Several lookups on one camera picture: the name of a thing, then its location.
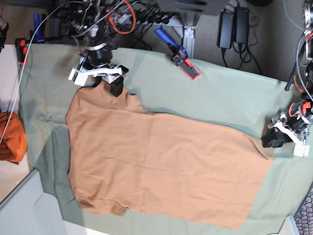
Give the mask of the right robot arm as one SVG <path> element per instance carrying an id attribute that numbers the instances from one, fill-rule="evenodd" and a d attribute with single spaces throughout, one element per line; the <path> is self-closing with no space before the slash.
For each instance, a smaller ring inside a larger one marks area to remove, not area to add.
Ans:
<path id="1" fill-rule="evenodd" d="M 85 86 L 89 77 L 104 81 L 110 88 L 110 93 L 118 97 L 124 88 L 124 80 L 128 69 L 122 65 L 112 63 L 112 52 L 116 49 L 113 37 L 109 33 L 113 29 L 118 34 L 129 34 L 119 29 L 122 18 L 118 9 L 127 6 L 131 12 L 131 23 L 136 23 L 136 15 L 127 0 L 84 0 L 73 12 L 71 38 L 80 50 L 79 65 L 72 68 L 68 79 L 77 86 Z"/>

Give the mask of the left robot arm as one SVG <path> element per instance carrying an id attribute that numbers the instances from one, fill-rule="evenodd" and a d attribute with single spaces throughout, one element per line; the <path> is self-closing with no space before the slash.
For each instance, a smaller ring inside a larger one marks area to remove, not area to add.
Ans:
<path id="1" fill-rule="evenodd" d="M 268 131 L 262 136 L 264 148 L 280 148 L 293 142 L 296 147 L 306 145 L 313 126 L 313 2 L 304 1 L 304 27 L 297 44 L 295 63 L 285 86 L 289 91 L 294 85 L 301 92 L 301 99 L 286 111 L 271 119 Z"/>

